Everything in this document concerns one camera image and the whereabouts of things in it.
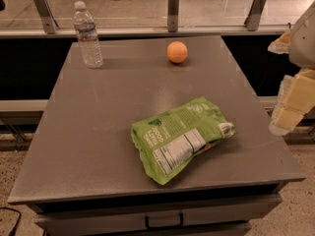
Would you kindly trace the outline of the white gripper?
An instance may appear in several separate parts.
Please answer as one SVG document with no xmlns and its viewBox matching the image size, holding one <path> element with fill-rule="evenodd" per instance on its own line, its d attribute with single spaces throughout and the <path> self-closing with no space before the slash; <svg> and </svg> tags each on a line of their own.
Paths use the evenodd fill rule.
<svg viewBox="0 0 315 236">
<path fill-rule="evenodd" d="M 294 76 L 283 77 L 272 113 L 269 131 L 285 136 L 315 107 L 315 1 L 292 30 L 272 41 L 268 50 L 275 54 L 289 52 L 289 61 L 304 68 Z"/>
</svg>

